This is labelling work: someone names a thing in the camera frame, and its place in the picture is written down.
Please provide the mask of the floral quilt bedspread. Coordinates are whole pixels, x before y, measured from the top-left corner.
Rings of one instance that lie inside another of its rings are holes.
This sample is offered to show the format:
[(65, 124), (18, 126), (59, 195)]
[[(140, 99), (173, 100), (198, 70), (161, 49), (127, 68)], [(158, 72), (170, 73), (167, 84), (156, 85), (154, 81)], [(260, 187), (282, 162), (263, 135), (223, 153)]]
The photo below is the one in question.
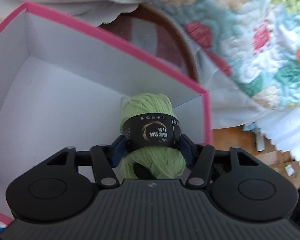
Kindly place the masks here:
[(145, 2), (182, 27), (241, 91), (266, 109), (300, 107), (300, 0), (15, 0)]

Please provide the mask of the pink cardboard box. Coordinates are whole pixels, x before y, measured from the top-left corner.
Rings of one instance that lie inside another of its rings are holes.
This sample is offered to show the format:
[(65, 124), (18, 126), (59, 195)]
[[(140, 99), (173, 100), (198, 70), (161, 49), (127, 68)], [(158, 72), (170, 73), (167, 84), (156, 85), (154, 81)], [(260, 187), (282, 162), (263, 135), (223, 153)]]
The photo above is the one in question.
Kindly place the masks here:
[(210, 144), (208, 91), (168, 62), (74, 17), (25, 2), (0, 23), (0, 221), (11, 181), (66, 146), (119, 136), (122, 100), (165, 94), (181, 130)]

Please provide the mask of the green yarn ball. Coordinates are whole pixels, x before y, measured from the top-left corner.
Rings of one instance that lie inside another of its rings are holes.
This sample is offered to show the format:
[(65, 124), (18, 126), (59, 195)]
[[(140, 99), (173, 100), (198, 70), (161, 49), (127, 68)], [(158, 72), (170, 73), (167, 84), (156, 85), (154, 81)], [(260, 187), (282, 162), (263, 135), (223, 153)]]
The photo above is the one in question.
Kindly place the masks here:
[(140, 94), (123, 99), (120, 130), (127, 139), (123, 178), (140, 179), (136, 165), (157, 179), (181, 176), (186, 161), (178, 150), (180, 126), (170, 99), (164, 94)]

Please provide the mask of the striped checkered rug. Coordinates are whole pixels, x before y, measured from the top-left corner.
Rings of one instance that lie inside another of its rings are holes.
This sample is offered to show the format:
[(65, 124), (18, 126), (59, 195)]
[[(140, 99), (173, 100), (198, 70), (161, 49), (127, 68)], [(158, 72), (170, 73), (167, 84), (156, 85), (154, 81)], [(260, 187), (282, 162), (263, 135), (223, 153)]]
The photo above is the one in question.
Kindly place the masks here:
[(199, 62), (193, 46), (179, 25), (162, 11), (145, 4), (133, 12), (121, 13), (101, 28), (199, 81)]

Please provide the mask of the paper scraps under bed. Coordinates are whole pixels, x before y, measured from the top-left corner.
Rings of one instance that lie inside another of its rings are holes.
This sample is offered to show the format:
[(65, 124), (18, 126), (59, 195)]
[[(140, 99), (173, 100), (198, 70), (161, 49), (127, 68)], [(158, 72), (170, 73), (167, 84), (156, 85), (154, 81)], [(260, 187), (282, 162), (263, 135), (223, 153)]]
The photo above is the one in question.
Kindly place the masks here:
[(291, 153), (277, 150), (255, 123), (244, 125), (243, 131), (252, 132), (255, 135), (256, 157), (300, 188), (300, 164)]

